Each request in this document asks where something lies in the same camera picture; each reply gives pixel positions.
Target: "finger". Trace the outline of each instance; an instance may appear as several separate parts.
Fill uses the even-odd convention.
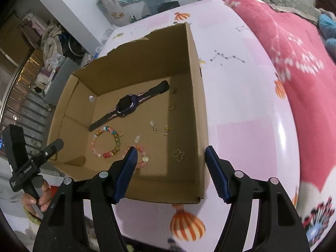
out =
[[[50,199],[51,199],[51,189],[48,189],[46,192],[43,193],[43,195],[39,199],[39,205],[42,206],[48,203]]]
[[[27,205],[33,205],[36,203],[36,200],[33,196],[29,195],[28,193],[25,193],[23,196],[22,196],[22,199],[21,199],[21,202],[24,206],[27,206]]]
[[[44,205],[41,206],[41,211],[42,211],[42,212],[45,212],[45,211],[48,209],[48,207],[49,207],[49,205],[50,205],[50,202],[51,202],[51,201],[49,201],[48,203],[46,203],[46,204],[44,204]]]
[[[43,192],[46,192],[50,188],[48,182],[45,179],[43,179],[43,183],[42,183],[42,187],[41,188],[42,188]]]
[[[39,217],[32,205],[25,205],[24,208],[28,210],[32,215]]]

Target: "orange striped balloon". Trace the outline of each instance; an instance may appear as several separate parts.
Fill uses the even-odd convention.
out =
[[[282,84],[281,80],[275,80],[275,92],[278,95],[279,98],[284,99],[286,96],[285,88]]]
[[[179,12],[176,12],[175,13],[175,21],[183,21],[183,20],[186,20],[190,17],[190,14],[189,13],[179,13]]]
[[[178,239],[184,241],[197,241],[205,234],[203,222],[195,215],[186,212],[183,205],[173,205],[176,208],[170,222],[170,231]]]

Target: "watch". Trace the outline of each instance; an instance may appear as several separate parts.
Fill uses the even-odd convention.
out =
[[[139,94],[139,95],[126,95],[121,98],[117,104],[117,106],[109,113],[104,115],[101,119],[97,120],[96,122],[92,123],[89,127],[89,131],[92,132],[96,128],[100,127],[101,125],[105,124],[106,122],[110,121],[115,117],[125,117],[130,113],[133,113],[139,104],[145,102],[146,100],[162,94],[169,90],[169,84],[166,80],[161,82],[159,85]]]

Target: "watch face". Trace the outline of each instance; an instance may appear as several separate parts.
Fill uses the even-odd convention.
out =
[[[118,112],[121,113],[127,108],[130,108],[132,105],[132,99],[131,96],[127,95],[124,96],[121,100],[118,102]]]

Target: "beaded bracelet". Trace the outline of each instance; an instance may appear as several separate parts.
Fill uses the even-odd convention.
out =
[[[127,152],[128,152],[128,150],[129,150],[130,147],[131,147],[131,146],[128,146],[128,147],[126,148],[126,150],[123,151],[122,158],[125,157],[125,155],[127,154]],[[148,158],[148,156],[147,156],[147,153],[144,151],[144,148],[141,147],[141,146],[138,145],[138,144],[136,144],[134,147],[135,147],[138,151],[140,151],[140,152],[141,152],[141,155],[142,155],[142,161],[140,161],[140,162],[137,163],[137,169],[140,169],[141,167],[143,168],[144,166],[147,165],[147,162],[148,162],[148,160],[149,160],[149,158]]]
[[[115,141],[116,141],[116,143],[115,143],[116,146],[115,146],[114,149],[111,150],[111,151],[108,151],[108,152],[106,152],[106,153],[104,153],[104,154],[99,154],[99,153],[96,152],[96,149],[95,149],[94,145],[95,145],[95,142],[96,142],[96,138],[97,138],[98,136],[100,136],[100,135],[101,135],[103,132],[105,132],[105,131],[108,131],[108,132],[110,132],[111,134],[113,134],[114,139],[115,139]],[[93,154],[94,154],[95,156],[97,156],[98,158],[109,158],[109,157],[111,157],[112,155],[116,155],[117,152],[120,150],[120,145],[121,145],[121,143],[120,143],[120,138],[119,138],[119,135],[118,135],[117,131],[116,131],[116,130],[113,130],[113,129],[112,129],[111,127],[109,127],[109,126],[103,127],[103,128],[101,128],[100,130],[98,130],[98,131],[93,135],[93,139],[92,139],[92,142],[91,142],[92,152],[93,152]]]

